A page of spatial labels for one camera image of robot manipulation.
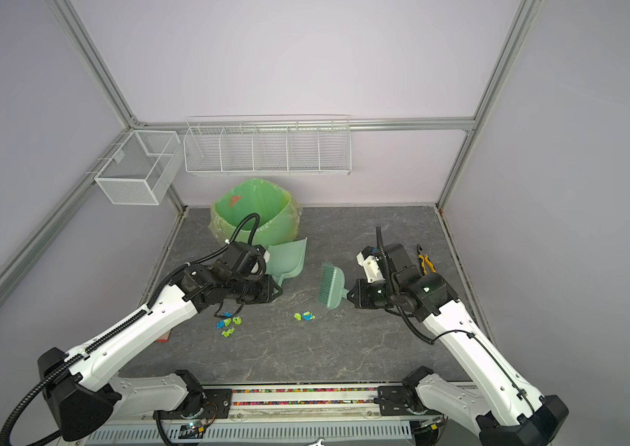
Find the green plastic dustpan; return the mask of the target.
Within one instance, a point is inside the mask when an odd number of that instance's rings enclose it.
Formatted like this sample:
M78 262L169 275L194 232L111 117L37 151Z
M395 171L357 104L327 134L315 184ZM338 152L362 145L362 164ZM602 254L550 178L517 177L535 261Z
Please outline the green plastic dustpan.
M272 245L267 253L267 273L279 286L286 279L293 279L300 275L305 264L308 239L296 240L290 243Z

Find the green blue scrap cluster front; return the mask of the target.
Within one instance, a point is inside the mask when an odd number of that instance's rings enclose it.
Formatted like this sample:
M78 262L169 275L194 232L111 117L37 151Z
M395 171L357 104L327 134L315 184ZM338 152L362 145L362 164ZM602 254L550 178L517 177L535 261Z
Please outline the green blue scrap cluster front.
M294 314L294 318L297 321L312 321L315 319L315 315L309 311L306 311L304 313L295 313Z

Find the green hand brush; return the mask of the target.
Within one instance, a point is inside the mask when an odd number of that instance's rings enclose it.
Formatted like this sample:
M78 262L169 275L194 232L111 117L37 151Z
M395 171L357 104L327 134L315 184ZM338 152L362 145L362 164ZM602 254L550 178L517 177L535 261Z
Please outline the green hand brush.
M345 284L346 277L342 269L329 262L322 263L318 301L328 310L338 308L347 299Z

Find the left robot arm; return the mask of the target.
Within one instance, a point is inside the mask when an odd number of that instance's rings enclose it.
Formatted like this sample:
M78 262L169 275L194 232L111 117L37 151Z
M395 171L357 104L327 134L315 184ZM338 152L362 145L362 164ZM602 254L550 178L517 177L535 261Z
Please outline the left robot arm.
M102 334L68 351L45 352L38 360L41 379L8 416L0 445L10 444L14 427L37 396L58 426L39 440L41 445L82 440L117 414L201 416L210 402L192 373L134 381L117 374L160 336L213 305L227 299L241 305L274 301L283 290L267 273L269 259L261 245L231 241L172 271L145 304Z

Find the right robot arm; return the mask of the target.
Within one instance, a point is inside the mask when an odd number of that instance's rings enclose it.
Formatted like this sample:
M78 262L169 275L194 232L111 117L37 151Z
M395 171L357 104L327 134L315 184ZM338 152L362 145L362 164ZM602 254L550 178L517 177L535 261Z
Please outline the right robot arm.
M422 271L399 243L367 246L357 262L365 276L348 301L367 310L396 310L417 338L448 349L476 387L464 390L421 366L402 381L415 412L438 412L483 445L548 445L556 438L569 416L567 405L543 394L504 358L443 276Z

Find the yellow black small tool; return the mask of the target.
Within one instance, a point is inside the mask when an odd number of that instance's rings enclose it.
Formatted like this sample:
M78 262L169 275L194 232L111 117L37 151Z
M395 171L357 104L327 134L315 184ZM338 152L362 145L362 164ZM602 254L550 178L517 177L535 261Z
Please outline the yellow black small tool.
M430 273L437 272L433 262L429 259L428 255L424 252L422 245L416 246L416 254L418 258L419 268L423 275L429 275Z

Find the paper scrap cluster far left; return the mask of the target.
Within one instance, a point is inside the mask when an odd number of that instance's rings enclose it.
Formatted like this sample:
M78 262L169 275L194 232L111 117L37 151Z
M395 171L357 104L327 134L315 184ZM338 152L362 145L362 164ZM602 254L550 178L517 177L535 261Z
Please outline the paper scrap cluster far left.
M243 324L243 319L240 316L226 312L223 314L220 321L217 322L216 329L220 330L220 334L228 338L234 334L235 329Z

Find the red rubber glove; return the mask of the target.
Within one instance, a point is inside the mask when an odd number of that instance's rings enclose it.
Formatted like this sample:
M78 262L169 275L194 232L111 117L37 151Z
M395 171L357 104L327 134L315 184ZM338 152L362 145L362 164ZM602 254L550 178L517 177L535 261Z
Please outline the red rubber glove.
M156 341L160 342L160 343L166 343L166 342L168 342L168 340L170 338L170 334L171 334L171 332L167 331L166 334L162 334L162 336L159 336L159 338L157 338Z

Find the small white mesh basket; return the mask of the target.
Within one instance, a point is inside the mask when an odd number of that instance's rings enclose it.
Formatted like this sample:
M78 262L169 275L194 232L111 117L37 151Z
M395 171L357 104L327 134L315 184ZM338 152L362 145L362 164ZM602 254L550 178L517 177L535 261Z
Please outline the small white mesh basket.
M175 131L133 130L95 180L112 204L159 206L183 164Z

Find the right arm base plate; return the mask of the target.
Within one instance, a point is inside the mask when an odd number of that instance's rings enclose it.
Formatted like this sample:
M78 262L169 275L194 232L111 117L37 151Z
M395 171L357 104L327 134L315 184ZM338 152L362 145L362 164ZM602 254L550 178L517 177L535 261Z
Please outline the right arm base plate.
M402 385L378 387L374 402L379 406L382 416L420 414L422 409L415 392Z

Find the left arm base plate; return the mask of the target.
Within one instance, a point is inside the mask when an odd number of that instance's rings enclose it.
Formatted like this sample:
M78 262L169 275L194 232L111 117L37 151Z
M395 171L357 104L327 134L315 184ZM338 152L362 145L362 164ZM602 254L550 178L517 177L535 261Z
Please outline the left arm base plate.
M229 416L232 400L231 388L190 391L176 409L160 411L160 417L162 420L223 419Z

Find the aluminium front rail frame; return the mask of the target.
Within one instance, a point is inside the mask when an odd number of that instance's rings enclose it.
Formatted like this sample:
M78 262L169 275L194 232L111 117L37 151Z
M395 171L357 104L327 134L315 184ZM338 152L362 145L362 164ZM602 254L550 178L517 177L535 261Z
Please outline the aluminium front rail frame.
M397 383L233 386L229 416L156 420L118 416L78 445L435 445L454 420L435 411L382 416L380 386Z

